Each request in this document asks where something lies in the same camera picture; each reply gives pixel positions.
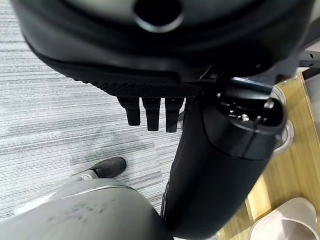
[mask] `black shoe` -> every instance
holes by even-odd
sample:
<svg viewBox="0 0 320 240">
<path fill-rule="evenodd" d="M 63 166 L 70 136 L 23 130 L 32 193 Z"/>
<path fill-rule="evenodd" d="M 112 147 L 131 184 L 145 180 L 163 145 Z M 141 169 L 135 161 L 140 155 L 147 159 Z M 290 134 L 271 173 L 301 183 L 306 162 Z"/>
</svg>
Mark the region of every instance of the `black shoe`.
<svg viewBox="0 0 320 240">
<path fill-rule="evenodd" d="M 88 170 L 93 170 L 99 179 L 112 179 L 121 174 L 127 167 L 126 160 L 122 157 L 112 157 L 98 162 Z"/>
</svg>

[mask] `person's leg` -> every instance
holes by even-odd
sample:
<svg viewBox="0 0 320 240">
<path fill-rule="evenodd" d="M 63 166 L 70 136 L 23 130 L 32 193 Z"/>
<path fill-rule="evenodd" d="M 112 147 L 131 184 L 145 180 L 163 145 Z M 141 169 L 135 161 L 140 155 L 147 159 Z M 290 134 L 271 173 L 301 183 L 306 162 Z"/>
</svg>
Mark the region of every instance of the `person's leg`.
<svg viewBox="0 0 320 240">
<path fill-rule="evenodd" d="M 25 213 L 53 199 L 57 199 L 57 195 L 66 197 L 74 194 L 74 189 L 70 188 L 71 183 L 93 179 L 111 179 L 121 174 L 126 167 L 127 163 L 122 157 L 112 157 L 98 162 L 87 170 L 72 175 L 46 188 L 36 198 L 16 206 L 13 210 L 14 214 L 19 215 Z"/>
<path fill-rule="evenodd" d="M 74 181 L 50 201 L 0 223 L 1 240 L 173 240 L 136 190 L 112 178 Z"/>
</svg>

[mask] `gray carpet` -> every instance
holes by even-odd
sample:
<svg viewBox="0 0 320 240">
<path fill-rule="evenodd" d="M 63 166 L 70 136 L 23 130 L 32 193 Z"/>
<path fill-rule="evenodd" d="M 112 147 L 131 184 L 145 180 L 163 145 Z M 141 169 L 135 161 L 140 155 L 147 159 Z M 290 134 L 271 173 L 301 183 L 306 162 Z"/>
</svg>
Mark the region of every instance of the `gray carpet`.
<svg viewBox="0 0 320 240">
<path fill-rule="evenodd" d="M 130 127 L 117 99 L 55 72 L 29 50 L 15 13 L 0 0 L 0 221 L 43 188 L 103 159 L 122 156 L 130 184 L 160 210 L 181 136 Z"/>
</svg>

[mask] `white slipper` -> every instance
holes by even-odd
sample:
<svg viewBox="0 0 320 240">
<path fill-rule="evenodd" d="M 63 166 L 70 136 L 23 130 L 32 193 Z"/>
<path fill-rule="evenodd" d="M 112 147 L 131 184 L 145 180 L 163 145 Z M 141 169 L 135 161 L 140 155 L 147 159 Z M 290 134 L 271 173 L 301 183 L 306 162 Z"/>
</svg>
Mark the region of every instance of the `white slipper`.
<svg viewBox="0 0 320 240">
<path fill-rule="evenodd" d="M 249 240 L 320 240 L 315 207 L 305 198 L 293 198 L 256 222 Z"/>
</svg>

